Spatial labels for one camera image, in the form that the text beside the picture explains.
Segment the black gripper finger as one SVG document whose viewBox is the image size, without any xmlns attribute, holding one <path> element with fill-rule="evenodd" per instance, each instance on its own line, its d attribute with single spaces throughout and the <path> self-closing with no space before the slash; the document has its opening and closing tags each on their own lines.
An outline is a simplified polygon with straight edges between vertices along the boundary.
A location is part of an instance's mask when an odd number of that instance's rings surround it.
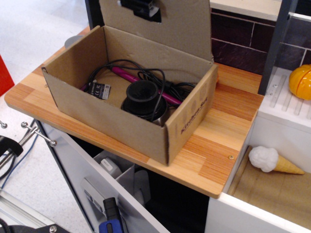
<svg viewBox="0 0 311 233">
<path fill-rule="evenodd" d="M 133 11 L 135 16 L 148 21 L 160 21 L 160 8 L 153 0 L 121 0 L 121 6 Z"/>
</svg>

